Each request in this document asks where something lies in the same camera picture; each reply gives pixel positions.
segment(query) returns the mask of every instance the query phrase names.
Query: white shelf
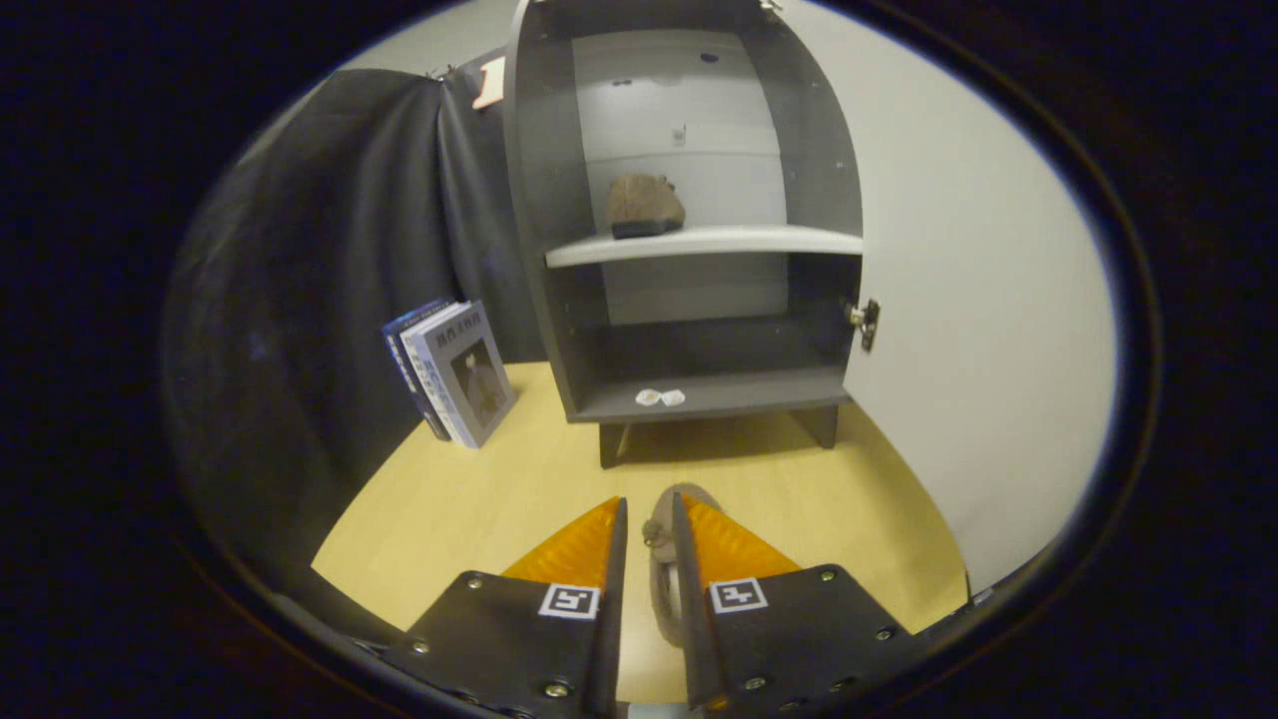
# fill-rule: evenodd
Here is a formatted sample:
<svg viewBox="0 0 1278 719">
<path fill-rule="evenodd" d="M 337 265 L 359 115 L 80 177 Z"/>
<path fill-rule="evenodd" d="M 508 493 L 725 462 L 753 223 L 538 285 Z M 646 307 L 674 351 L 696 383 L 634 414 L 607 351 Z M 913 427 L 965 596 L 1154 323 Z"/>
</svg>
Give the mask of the white shelf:
<svg viewBox="0 0 1278 719">
<path fill-rule="evenodd" d="M 861 238 L 799 225 L 711 225 L 630 239 L 603 234 L 551 249 L 546 253 L 546 266 L 571 267 L 640 257 L 727 252 L 860 254 Z"/>
</svg>

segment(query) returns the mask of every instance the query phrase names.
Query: book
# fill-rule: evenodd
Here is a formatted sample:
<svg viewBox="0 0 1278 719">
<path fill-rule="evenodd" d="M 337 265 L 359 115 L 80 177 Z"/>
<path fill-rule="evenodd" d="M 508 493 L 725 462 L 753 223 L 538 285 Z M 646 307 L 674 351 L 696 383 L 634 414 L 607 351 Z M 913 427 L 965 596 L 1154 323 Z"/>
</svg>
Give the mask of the book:
<svg viewBox="0 0 1278 719">
<path fill-rule="evenodd" d="M 401 337 L 452 439 L 483 447 L 515 404 L 483 303 L 455 304 Z"/>
<path fill-rule="evenodd" d="M 452 438 L 449 435 L 449 430 L 445 429 L 443 423 L 440 421 L 440 415 L 431 405 L 429 397 L 426 395 L 426 388 L 422 387 L 420 379 L 414 369 L 408 365 L 408 351 L 404 347 L 404 340 L 400 337 L 400 332 L 406 328 L 418 326 L 422 321 L 427 319 L 437 312 L 442 312 L 455 304 L 451 298 L 436 299 L 429 304 L 424 304 L 406 312 L 382 326 L 382 337 L 386 340 L 386 346 L 391 350 L 391 358 L 395 359 L 395 367 L 399 368 L 400 375 L 404 378 L 404 384 L 408 386 L 409 396 L 413 400 L 413 405 L 417 406 L 417 411 L 420 412 L 422 419 L 426 424 L 431 427 L 431 432 L 435 437 L 450 442 Z"/>
</svg>

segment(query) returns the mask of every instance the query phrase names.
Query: book spine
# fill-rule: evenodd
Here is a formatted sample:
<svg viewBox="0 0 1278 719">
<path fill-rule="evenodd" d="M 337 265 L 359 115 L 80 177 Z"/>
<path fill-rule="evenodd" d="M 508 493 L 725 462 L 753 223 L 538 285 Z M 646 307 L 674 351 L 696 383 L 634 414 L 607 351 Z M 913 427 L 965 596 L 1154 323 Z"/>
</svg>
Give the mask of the book spine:
<svg viewBox="0 0 1278 719">
<path fill-rule="evenodd" d="M 422 419 L 431 427 L 431 432 L 435 433 L 436 438 L 449 442 L 449 430 L 443 428 L 443 423 L 440 421 L 440 416 L 435 412 L 435 407 L 431 406 L 429 398 L 426 397 L 423 391 L 418 390 L 418 381 L 414 377 L 414 373 L 404 365 L 404 355 L 400 352 L 399 337 L 394 333 L 387 333 L 385 336 L 386 346 L 390 347 L 391 356 L 395 358 L 395 367 L 399 368 L 400 375 L 404 378 L 404 384 L 408 386 L 408 392 L 413 397 L 413 405 L 417 406 L 417 411 L 422 414 Z"/>
<path fill-rule="evenodd" d="M 443 378 L 440 377 L 440 369 L 435 365 L 435 358 L 431 356 L 429 351 L 427 351 L 422 358 L 422 364 L 426 365 L 426 377 L 429 378 L 436 395 L 440 397 L 440 402 L 443 405 L 442 407 L 436 406 L 440 407 L 440 419 L 443 419 L 446 414 L 454 428 L 455 434 L 452 437 L 458 438 L 458 442 L 465 447 L 478 450 L 479 444 L 470 434 L 470 429 L 466 428 L 465 420 L 452 404 L 452 397 L 449 395 L 449 390 L 443 387 Z"/>
<path fill-rule="evenodd" d="M 431 377 L 426 370 L 426 365 L 424 363 L 422 363 L 422 356 L 417 351 L 417 342 L 414 341 L 417 336 L 403 337 L 404 352 L 408 354 L 409 363 L 412 363 L 413 365 L 413 370 L 417 372 L 418 379 L 422 381 L 422 390 L 426 391 L 426 396 L 427 398 L 429 398 L 431 405 L 435 407 L 436 416 L 440 419 L 440 424 L 443 425 L 443 429 L 447 433 L 449 438 L 456 442 L 461 442 L 460 437 L 458 435 L 458 429 L 452 424 L 452 416 L 446 412 L 446 406 L 443 405 L 443 401 L 440 398 L 440 393 L 436 390 L 436 384 L 431 382 Z"/>
</svg>

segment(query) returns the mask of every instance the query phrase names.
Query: door hinge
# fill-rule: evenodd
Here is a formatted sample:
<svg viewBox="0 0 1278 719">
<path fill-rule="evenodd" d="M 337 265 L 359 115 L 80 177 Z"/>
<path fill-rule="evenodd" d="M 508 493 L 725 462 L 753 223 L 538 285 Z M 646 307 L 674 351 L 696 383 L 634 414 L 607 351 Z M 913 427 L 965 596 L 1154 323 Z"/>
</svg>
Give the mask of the door hinge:
<svg viewBox="0 0 1278 719">
<path fill-rule="evenodd" d="M 861 349 L 865 351 L 874 349 L 874 332 L 878 331 L 878 310 L 879 304 L 874 299 L 870 299 L 865 304 L 864 309 L 852 303 L 843 304 L 843 312 L 847 314 L 847 321 L 851 322 L 854 327 L 861 329 Z"/>
</svg>

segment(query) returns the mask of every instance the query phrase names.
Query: blue book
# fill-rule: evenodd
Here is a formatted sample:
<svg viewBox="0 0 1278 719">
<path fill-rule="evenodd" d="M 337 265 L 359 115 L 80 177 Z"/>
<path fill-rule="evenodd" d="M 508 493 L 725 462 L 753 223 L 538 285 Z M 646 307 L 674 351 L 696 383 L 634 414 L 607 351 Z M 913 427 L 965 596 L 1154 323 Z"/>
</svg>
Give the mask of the blue book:
<svg viewBox="0 0 1278 719">
<path fill-rule="evenodd" d="M 440 415 L 431 404 L 418 374 L 409 367 L 410 361 L 408 358 L 408 349 L 404 346 L 401 333 L 405 329 L 420 324 L 432 314 L 447 309 L 452 304 L 455 304 L 455 301 L 451 298 L 436 299 L 429 304 L 418 307 L 406 314 L 391 319 L 382 327 L 382 337 L 386 340 L 386 346 L 391 350 L 391 358 L 395 359 L 395 367 L 399 368 L 400 375 L 404 378 L 404 384 L 408 386 L 408 392 L 413 398 L 413 405 L 417 406 L 417 410 L 422 414 L 422 419 L 426 420 L 426 424 L 431 425 L 431 432 L 435 433 L 435 437 L 442 439 L 443 442 L 450 442 L 452 438 L 450 437 L 449 430 L 443 427 L 443 423 L 440 420 Z"/>
</svg>

